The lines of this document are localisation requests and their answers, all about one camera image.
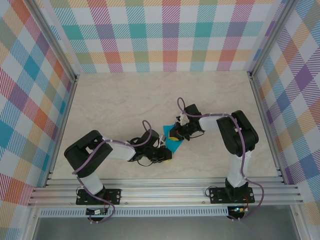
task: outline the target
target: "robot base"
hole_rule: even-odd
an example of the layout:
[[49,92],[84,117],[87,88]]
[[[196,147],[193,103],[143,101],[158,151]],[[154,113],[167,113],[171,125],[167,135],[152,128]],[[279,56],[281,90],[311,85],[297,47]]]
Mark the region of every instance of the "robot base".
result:
[[253,204],[255,196],[251,187],[247,187],[243,195],[236,199],[230,199],[225,187],[209,188],[209,196],[211,204]]
[[[107,200],[114,205],[120,204],[121,189],[103,189],[103,192],[98,192],[96,196],[101,199]],[[76,205],[104,205],[103,201],[100,201],[92,196],[90,196],[86,190],[79,189],[77,192],[77,198],[75,201]]]

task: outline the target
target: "aluminum rail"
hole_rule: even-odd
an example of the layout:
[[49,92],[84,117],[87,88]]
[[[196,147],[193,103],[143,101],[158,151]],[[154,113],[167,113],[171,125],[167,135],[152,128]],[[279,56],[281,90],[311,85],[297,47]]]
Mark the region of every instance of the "aluminum rail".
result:
[[[296,185],[286,185],[281,176],[252,177],[264,187],[263,205],[299,205],[302,196]],[[225,178],[178,178],[178,179],[102,179],[106,188],[121,189],[121,207],[185,207],[185,206],[234,206],[236,204],[210,204],[205,196],[209,186],[224,187]],[[257,205],[262,191],[256,185],[249,185]],[[76,179],[48,180],[46,187],[35,188],[29,205],[35,208],[79,207]]]
[[260,53],[258,59],[256,60],[255,66],[252,69],[251,75],[254,77],[257,75],[263,64],[265,63],[271,49],[278,40],[282,30],[284,29],[287,21],[289,20],[291,13],[295,9],[299,0],[287,0],[279,19],[277,20],[275,26],[273,27],[267,42],[265,43],[262,52]]

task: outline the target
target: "plaid wall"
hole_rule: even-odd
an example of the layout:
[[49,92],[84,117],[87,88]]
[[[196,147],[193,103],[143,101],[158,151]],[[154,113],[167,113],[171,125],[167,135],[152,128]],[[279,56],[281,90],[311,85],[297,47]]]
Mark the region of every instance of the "plaid wall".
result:
[[320,239],[320,0],[300,0],[257,77],[289,182]]
[[265,47],[265,45],[266,45],[266,43],[267,43],[267,41],[269,39],[270,33],[274,29],[274,27],[275,27],[280,15],[281,15],[283,9],[284,9],[287,1],[288,0],[281,0],[281,3],[279,5],[278,9],[276,10],[275,15],[273,16],[273,19],[272,19],[267,31],[265,32],[265,34],[263,36],[263,39],[262,39],[262,41],[261,41],[261,43],[259,45],[259,48],[258,48],[258,50],[256,51],[256,53],[254,55],[253,61],[252,61],[251,65],[250,65],[249,69],[246,69],[249,72],[251,72],[253,70],[254,66],[256,65],[257,59],[260,56],[261,51],[264,49],[264,47]]
[[0,239],[44,178],[71,81],[22,0],[0,2]]
[[56,40],[58,41],[60,47],[62,48],[62,51],[64,52],[66,58],[68,59],[68,61],[69,61],[70,65],[71,65],[73,71],[74,71],[76,74],[79,74],[80,71],[76,68],[75,63],[74,63],[73,59],[71,58],[70,53],[68,52],[68,50],[67,50],[64,42],[62,41],[62,39],[61,39],[61,37],[60,37],[60,34],[59,34],[58,31],[57,31],[56,26],[53,24],[51,18],[49,17],[49,14],[48,14],[47,10],[45,9],[45,7],[44,7],[44,5],[43,5],[43,3],[42,3],[42,0],[34,0],[34,1],[37,3],[38,7],[40,8],[40,10],[41,10],[41,12],[42,12],[42,14],[43,14],[46,22],[47,22],[48,25],[51,27],[51,30],[52,30],[52,32],[53,32]]
[[274,0],[50,3],[83,71],[97,73],[243,70]]

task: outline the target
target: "purple cable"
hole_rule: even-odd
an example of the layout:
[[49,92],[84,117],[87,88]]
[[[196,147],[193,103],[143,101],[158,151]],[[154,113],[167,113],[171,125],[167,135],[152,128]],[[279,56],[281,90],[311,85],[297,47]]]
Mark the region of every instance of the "purple cable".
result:
[[[139,143],[139,144],[129,144],[128,142],[123,142],[123,141],[119,141],[119,140],[112,140],[112,139],[104,140],[104,141],[100,142],[98,146],[96,146],[96,148],[92,151],[92,153],[91,153],[90,156],[87,158],[87,160],[86,160],[77,170],[75,170],[72,174],[75,175],[75,174],[77,174],[79,171],[81,171],[81,170],[90,162],[90,160],[91,160],[91,159],[93,158],[93,156],[96,154],[96,152],[98,151],[98,149],[99,149],[103,144],[105,144],[105,143],[114,142],[114,143],[123,144],[123,145],[130,146],[130,147],[140,147],[140,146],[146,144],[146,143],[150,140],[150,138],[151,138],[152,128],[151,128],[151,124],[150,124],[147,120],[143,120],[143,121],[142,121],[142,125],[143,125],[145,131],[149,131],[149,133],[150,133],[149,136],[148,136],[148,138],[147,138],[144,142]],[[79,183],[81,184],[81,186],[83,186],[83,189],[84,189],[91,197],[93,197],[93,198],[95,198],[95,199],[97,199],[97,200],[100,200],[100,201],[102,201],[102,202],[104,202],[104,203],[106,203],[106,204],[109,204],[109,205],[112,206],[112,208],[113,208],[113,211],[112,211],[112,213],[111,213],[109,216],[105,217],[104,219],[102,219],[101,221],[98,221],[98,222],[96,222],[96,223],[97,223],[97,224],[98,224],[98,223],[103,223],[103,222],[109,220],[109,219],[113,216],[113,214],[115,214],[115,211],[116,211],[115,205],[113,205],[113,204],[112,204],[111,202],[109,202],[108,200],[102,199],[102,198],[100,198],[100,197],[92,194],[92,193],[85,187],[84,183],[81,181],[81,179],[80,179],[78,176],[76,176],[76,179],[78,179],[78,181],[79,181]]]
[[[93,195],[93,194],[85,187],[84,183],[81,181],[81,179],[80,179],[78,176],[76,177],[76,179],[78,179],[79,183],[83,186],[83,189],[84,189],[91,197],[93,197],[93,198],[95,198],[95,199],[97,199],[97,200],[100,200],[100,201],[102,201],[102,202],[104,202],[104,203],[106,203],[106,204],[109,204],[109,205],[112,206],[112,208],[113,208],[112,213],[110,214],[110,216],[107,216],[107,217],[103,218],[101,221],[98,221],[98,222],[96,221],[95,223],[103,223],[103,222],[109,220],[109,219],[112,217],[112,215],[115,214],[115,211],[116,211],[115,205],[114,205],[112,202],[110,202],[110,201],[104,200],[103,198],[100,198],[100,197],[98,197],[98,196],[96,196],[96,195]],[[94,222],[94,221],[91,219],[91,215],[89,216],[89,220],[90,220],[91,223]]]
[[149,125],[149,132],[150,132],[150,134],[149,134],[148,138],[147,138],[144,142],[142,142],[142,143],[140,143],[140,144],[129,144],[129,143],[127,143],[127,142],[123,142],[123,141],[119,141],[119,140],[112,140],[112,139],[104,140],[104,141],[100,142],[98,146],[96,146],[96,148],[93,150],[93,152],[92,152],[92,153],[90,154],[90,156],[87,158],[87,160],[86,160],[77,170],[75,170],[72,174],[76,174],[76,173],[80,172],[80,171],[90,162],[90,160],[91,160],[91,159],[93,158],[93,156],[96,154],[96,152],[98,151],[98,149],[99,149],[103,144],[105,144],[105,143],[115,142],[115,143],[118,143],[118,144],[123,144],[123,145],[130,146],[130,147],[140,147],[140,146],[146,144],[146,143],[150,140],[150,138],[151,138],[152,128],[151,128],[150,123],[149,123],[147,120],[143,120],[143,121],[142,121],[142,125],[143,125],[143,127],[144,127],[144,129],[145,129],[146,131],[148,131],[148,130],[147,130],[147,128],[146,128],[145,123]]
[[[182,100],[183,109],[181,108],[181,106],[179,104],[179,100]],[[263,188],[263,186],[261,184],[255,182],[255,181],[249,180],[244,174],[244,166],[245,166],[245,159],[246,159],[246,146],[245,146],[244,136],[243,136],[243,134],[241,132],[241,129],[240,129],[238,123],[237,123],[237,120],[233,116],[231,116],[230,114],[227,114],[227,113],[207,113],[205,115],[191,115],[191,114],[188,114],[188,113],[186,113],[184,111],[184,109],[186,107],[186,104],[185,104],[185,101],[184,101],[184,99],[182,97],[178,97],[176,102],[177,102],[177,105],[178,105],[179,109],[181,110],[181,112],[183,114],[189,116],[189,117],[202,118],[202,117],[209,117],[209,116],[216,116],[216,117],[227,116],[233,121],[236,129],[238,130],[238,133],[239,133],[239,136],[240,136],[240,140],[241,140],[241,145],[242,145],[242,162],[241,162],[241,170],[240,170],[241,171],[241,175],[248,183],[259,186],[261,188],[261,191],[262,191],[261,200],[260,200],[259,204],[256,206],[255,210],[253,210],[253,212],[251,212],[249,215],[243,217],[242,219],[245,219],[245,218],[248,218],[248,217],[252,216],[255,212],[257,212],[258,208],[261,206],[261,204],[262,204],[262,202],[263,202],[263,200],[265,198],[265,190],[264,190],[264,188]]]

